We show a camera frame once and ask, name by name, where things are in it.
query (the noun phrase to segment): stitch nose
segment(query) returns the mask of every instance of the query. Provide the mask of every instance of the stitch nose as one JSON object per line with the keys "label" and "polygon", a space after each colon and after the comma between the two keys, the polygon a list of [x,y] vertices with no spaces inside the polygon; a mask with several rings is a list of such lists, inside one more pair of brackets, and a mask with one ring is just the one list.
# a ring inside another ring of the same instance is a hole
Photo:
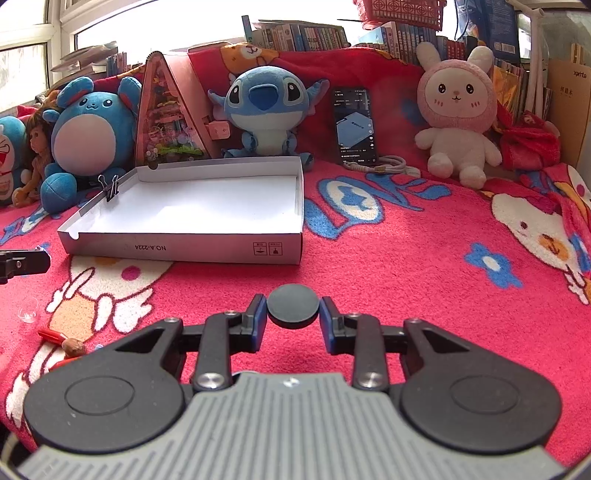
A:
{"label": "stitch nose", "polygon": [[248,99],[259,110],[269,110],[277,103],[279,93],[277,87],[270,83],[264,85],[257,85],[248,90]]}

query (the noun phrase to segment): phone screen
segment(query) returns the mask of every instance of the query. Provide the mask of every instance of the phone screen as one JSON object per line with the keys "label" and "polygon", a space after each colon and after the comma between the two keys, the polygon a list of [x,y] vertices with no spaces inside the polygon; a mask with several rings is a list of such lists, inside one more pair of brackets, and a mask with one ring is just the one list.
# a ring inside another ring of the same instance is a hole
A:
{"label": "phone screen", "polygon": [[333,109],[341,160],[360,165],[375,163],[378,153],[368,91],[364,88],[335,89]]}

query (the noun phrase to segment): stitch plush toy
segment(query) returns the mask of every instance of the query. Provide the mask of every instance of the stitch plush toy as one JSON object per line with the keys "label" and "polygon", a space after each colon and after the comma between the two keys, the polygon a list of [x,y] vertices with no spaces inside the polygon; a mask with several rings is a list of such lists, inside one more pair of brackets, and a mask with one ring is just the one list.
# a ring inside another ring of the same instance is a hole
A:
{"label": "stitch plush toy", "polygon": [[0,205],[12,203],[12,192],[30,178],[22,168],[25,125],[16,117],[0,118]]}
{"label": "stitch plush toy", "polygon": [[486,74],[492,51],[480,46],[467,61],[441,61],[435,46],[423,42],[417,46],[417,57],[425,69],[417,103],[432,128],[414,140],[419,148],[431,149],[427,170],[443,179],[457,174],[465,187],[481,189],[485,162],[496,167],[502,161],[495,144],[482,135],[496,118],[496,94]]}
{"label": "stitch plush toy", "polygon": [[59,213],[76,204],[76,178],[107,183],[125,174],[135,143],[141,84],[121,80],[118,94],[94,92],[88,77],[72,80],[57,96],[62,113],[47,110],[43,119],[55,123],[51,152],[55,163],[46,167],[41,204]]}
{"label": "stitch plush toy", "polygon": [[[244,130],[244,148],[228,150],[225,157],[295,155],[296,136],[291,130],[314,114],[328,88],[328,80],[319,80],[306,89],[291,72],[262,66],[240,75],[225,97],[210,90],[216,120],[230,120]],[[311,154],[302,153],[300,158],[304,169],[312,167]]]}

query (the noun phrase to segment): blue plush toy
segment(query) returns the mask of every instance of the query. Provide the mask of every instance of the blue plush toy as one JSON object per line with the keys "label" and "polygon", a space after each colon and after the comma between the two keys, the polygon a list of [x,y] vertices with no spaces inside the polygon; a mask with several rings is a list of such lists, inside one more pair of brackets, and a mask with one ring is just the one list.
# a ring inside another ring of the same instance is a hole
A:
{"label": "blue plush toy", "polygon": [[51,152],[56,161],[46,167],[41,204],[59,213],[76,204],[76,177],[107,183],[125,174],[134,151],[141,84],[133,77],[121,80],[118,94],[94,92],[88,77],[72,80],[57,96],[64,111],[43,112],[55,123]]}
{"label": "blue plush toy", "polygon": [[[328,80],[306,89],[291,72],[263,66],[240,75],[225,97],[210,90],[214,117],[244,130],[244,148],[228,150],[224,156],[296,155],[296,136],[291,130],[314,114],[314,106],[328,89]],[[312,167],[311,154],[302,153],[300,158],[306,170]]]}
{"label": "blue plush toy", "polygon": [[27,181],[22,167],[25,125],[16,117],[0,118],[0,205],[12,203],[12,192]]}

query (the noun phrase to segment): black binder clip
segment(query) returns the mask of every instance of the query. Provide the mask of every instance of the black binder clip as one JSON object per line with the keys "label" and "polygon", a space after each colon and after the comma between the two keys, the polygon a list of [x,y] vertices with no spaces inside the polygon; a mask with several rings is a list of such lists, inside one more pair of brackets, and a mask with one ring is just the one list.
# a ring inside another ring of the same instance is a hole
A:
{"label": "black binder clip", "polygon": [[46,273],[51,257],[40,247],[35,250],[0,250],[0,285],[12,277]]}
{"label": "black binder clip", "polygon": [[111,185],[107,184],[105,176],[102,174],[99,175],[98,180],[100,185],[103,187],[103,192],[105,192],[107,202],[110,202],[113,197],[119,193],[119,176],[115,175],[113,177],[113,183]]}

